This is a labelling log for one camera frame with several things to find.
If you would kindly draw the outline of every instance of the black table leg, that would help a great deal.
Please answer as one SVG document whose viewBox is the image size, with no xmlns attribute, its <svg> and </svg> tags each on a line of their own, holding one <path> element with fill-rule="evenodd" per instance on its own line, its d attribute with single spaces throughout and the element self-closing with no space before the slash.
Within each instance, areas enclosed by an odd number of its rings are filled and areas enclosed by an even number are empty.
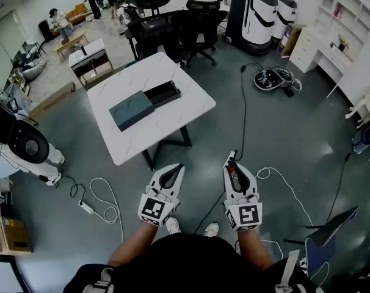
<svg viewBox="0 0 370 293">
<path fill-rule="evenodd" d="M 188 147 L 188 148 L 190 148 L 192 146 L 192 142 L 190 141 L 189 133 L 186 129 L 186 126 L 183 126 L 180 129 L 180 131 L 181 131 L 182 137 L 184 138 L 184 141 L 176 141 L 176 140 L 161 140 L 161 141 L 159 141 L 158 146 L 156 147 L 156 150 L 154 152 L 154 156 L 153 156 L 152 159 L 151 159 L 151 156 L 150 156 L 148 150 L 144 150 L 142 152 L 142 155 L 143 155 L 148 167 L 150 168 L 150 170 L 155 169 L 155 164 L 156 164 L 159 152 L 160 152 L 163 144 L 176 145 L 178 147 Z"/>
<path fill-rule="evenodd" d="M 150 168 L 150 170 L 154 170 L 154 165 L 155 164 L 153 163 L 153 160 L 151 159 L 150 154 L 148 153 L 148 150 L 144 150 L 142 152 L 142 155 L 143 155 L 148 167 Z"/>
</svg>

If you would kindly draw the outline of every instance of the sofa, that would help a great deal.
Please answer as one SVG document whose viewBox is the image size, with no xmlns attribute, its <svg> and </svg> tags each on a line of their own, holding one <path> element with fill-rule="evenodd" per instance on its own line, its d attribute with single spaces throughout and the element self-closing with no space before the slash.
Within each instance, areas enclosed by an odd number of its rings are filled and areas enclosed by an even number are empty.
<svg viewBox="0 0 370 293">
<path fill-rule="evenodd" d="M 69 12 L 67 16 L 70 19 L 71 24 L 75 25 L 85 19 L 86 17 L 86 15 L 84 15 L 85 13 L 87 13 L 87 9 L 85 8 L 85 5 L 81 3 L 76 5 L 75 9 Z"/>
<path fill-rule="evenodd" d="M 31 63 L 25 64 L 23 67 L 22 75 L 32 81 L 39 74 L 42 73 L 46 66 L 47 60 L 44 57 L 33 60 Z"/>
</svg>

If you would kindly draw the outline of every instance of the black box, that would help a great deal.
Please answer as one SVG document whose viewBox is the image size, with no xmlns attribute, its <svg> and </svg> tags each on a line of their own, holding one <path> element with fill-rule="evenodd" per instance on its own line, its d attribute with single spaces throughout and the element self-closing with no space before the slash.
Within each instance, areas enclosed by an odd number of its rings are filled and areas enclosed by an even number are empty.
<svg viewBox="0 0 370 293">
<path fill-rule="evenodd" d="M 159 86 L 144 92 L 147 98 L 158 108 L 166 103 L 174 101 L 181 96 L 181 91 L 175 87 L 173 81 L 165 82 Z"/>
<path fill-rule="evenodd" d="M 143 91 L 138 91 L 116 106 L 112 107 L 111 113 L 117 127 L 124 131 L 137 123 L 148 114 L 154 112 L 153 103 L 147 98 Z"/>
</svg>

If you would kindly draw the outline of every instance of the gray box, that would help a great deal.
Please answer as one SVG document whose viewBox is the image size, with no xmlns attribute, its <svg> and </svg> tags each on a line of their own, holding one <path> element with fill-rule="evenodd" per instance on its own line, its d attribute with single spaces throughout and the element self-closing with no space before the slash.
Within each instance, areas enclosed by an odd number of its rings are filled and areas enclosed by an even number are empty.
<svg viewBox="0 0 370 293">
<path fill-rule="evenodd" d="M 117 127 L 121 131 L 124 131 L 148 114 L 154 112 L 154 106 L 143 91 L 138 91 L 112 107 L 109 112 Z"/>
</svg>

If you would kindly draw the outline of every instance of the power strip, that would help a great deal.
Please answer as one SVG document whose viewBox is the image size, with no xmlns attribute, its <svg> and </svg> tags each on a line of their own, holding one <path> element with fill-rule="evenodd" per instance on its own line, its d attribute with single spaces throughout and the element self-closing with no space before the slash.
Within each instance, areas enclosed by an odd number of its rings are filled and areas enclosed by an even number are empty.
<svg viewBox="0 0 370 293">
<path fill-rule="evenodd" d="M 89 214 L 94 214 L 94 210 L 83 201 L 79 201 L 78 205 L 87 211 Z"/>
</svg>

